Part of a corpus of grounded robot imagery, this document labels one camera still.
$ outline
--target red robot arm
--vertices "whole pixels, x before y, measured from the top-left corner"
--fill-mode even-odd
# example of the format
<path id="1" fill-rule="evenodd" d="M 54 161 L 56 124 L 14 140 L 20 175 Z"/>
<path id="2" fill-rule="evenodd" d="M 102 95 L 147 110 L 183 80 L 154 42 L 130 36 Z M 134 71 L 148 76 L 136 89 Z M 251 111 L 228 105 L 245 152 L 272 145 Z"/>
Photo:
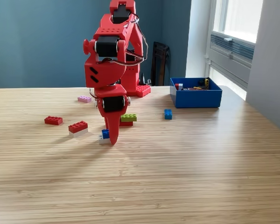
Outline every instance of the red robot arm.
<path id="1" fill-rule="evenodd" d="M 112 0 L 110 12 L 103 16 L 93 39 L 90 42 L 84 40 L 83 50 L 85 54 L 90 53 L 84 66 L 86 87 L 94 88 L 93 96 L 100 114 L 105 118 L 110 141 L 115 144 L 119 135 L 120 116 L 126 113 L 130 104 L 127 91 L 128 95 L 136 93 L 140 63 L 147 56 L 143 56 L 142 37 L 144 40 L 145 37 L 138 25 L 135 1 Z M 127 49 L 129 42 L 134 52 Z M 127 54 L 134 59 L 127 62 Z"/>

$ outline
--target blue box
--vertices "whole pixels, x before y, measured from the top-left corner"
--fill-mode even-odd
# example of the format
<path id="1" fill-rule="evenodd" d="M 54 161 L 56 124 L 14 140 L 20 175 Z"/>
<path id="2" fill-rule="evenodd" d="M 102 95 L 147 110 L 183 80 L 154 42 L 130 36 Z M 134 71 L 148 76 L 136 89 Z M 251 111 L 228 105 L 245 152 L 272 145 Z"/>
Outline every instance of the blue box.
<path id="1" fill-rule="evenodd" d="M 170 79 L 170 96 L 176 108 L 190 107 L 220 107 L 222 90 L 210 78 L 209 89 L 200 91 L 182 91 L 177 90 L 176 83 L 182 83 L 183 88 L 199 86 L 200 80 L 205 78 L 171 78 Z"/>

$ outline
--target blue lego brick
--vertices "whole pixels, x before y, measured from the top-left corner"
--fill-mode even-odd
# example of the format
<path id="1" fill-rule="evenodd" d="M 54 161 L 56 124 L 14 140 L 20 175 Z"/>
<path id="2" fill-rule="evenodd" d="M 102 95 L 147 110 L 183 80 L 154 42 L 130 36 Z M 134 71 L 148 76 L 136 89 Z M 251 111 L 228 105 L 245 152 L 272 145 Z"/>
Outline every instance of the blue lego brick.
<path id="1" fill-rule="evenodd" d="M 171 109 L 165 109 L 164 114 L 165 114 L 166 120 L 172 120 L 172 110 Z"/>
<path id="2" fill-rule="evenodd" d="M 109 139 L 110 138 L 109 130 L 108 129 L 102 130 L 102 136 L 103 136 L 103 139 Z"/>

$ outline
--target yellow lego brick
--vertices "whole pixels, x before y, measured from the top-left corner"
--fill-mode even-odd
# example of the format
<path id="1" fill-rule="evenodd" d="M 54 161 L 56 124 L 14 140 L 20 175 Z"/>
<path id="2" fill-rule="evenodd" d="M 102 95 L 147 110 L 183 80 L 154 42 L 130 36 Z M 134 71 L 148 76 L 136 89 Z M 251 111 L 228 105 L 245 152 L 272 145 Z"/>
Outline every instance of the yellow lego brick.
<path id="1" fill-rule="evenodd" d="M 126 113 L 121 116 L 121 122 L 137 121 L 137 115 L 135 113 Z"/>

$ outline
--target cable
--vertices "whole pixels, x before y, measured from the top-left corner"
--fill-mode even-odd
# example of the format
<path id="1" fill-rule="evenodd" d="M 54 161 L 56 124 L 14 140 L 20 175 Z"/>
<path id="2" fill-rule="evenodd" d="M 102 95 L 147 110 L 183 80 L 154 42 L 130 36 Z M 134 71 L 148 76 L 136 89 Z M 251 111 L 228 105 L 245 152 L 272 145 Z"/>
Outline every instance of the cable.
<path id="1" fill-rule="evenodd" d="M 89 88 L 89 94 L 90 94 L 93 98 L 98 99 L 98 97 L 97 97 L 97 96 L 95 96 L 95 95 L 93 95 L 93 94 L 92 94 L 92 92 L 91 92 L 91 88 Z"/>

